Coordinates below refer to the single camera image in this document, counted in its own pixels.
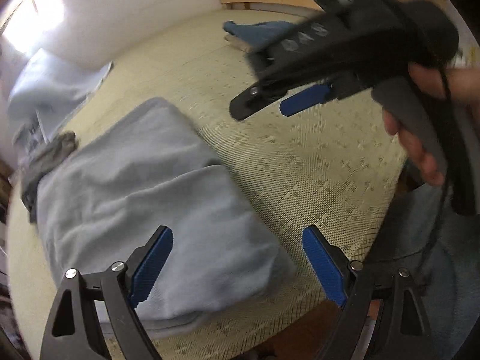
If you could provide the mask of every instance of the brown floor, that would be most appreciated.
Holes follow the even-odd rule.
[[[325,300],[298,321],[255,349],[277,360],[312,360],[328,339],[340,315],[335,303]]]

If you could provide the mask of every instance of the device handle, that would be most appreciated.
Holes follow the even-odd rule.
[[[396,76],[376,85],[371,97],[416,135],[450,174],[453,207],[459,214],[480,213],[480,140],[467,109],[435,99],[409,76]]]

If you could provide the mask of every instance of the white wall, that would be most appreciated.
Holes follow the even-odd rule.
[[[220,9],[219,0],[63,0],[65,19],[40,46],[98,68],[135,43],[189,17]]]

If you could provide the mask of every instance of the silver screw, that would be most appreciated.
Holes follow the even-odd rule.
[[[355,259],[350,262],[350,268],[352,268],[353,271],[358,272],[363,269],[363,264],[361,261],[358,261],[357,259]]]
[[[67,272],[65,272],[65,277],[67,279],[72,279],[77,275],[77,270],[76,269],[69,269]]]
[[[114,262],[112,264],[112,271],[113,272],[120,272],[123,269],[124,266],[125,266],[125,264],[121,261]]]
[[[408,278],[410,276],[410,272],[407,268],[399,268],[398,274],[403,278]]]

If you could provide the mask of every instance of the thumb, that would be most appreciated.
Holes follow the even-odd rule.
[[[409,73],[420,90],[438,99],[445,98],[442,77],[437,69],[409,64]],[[452,100],[469,105],[480,104],[480,69],[447,69]]]

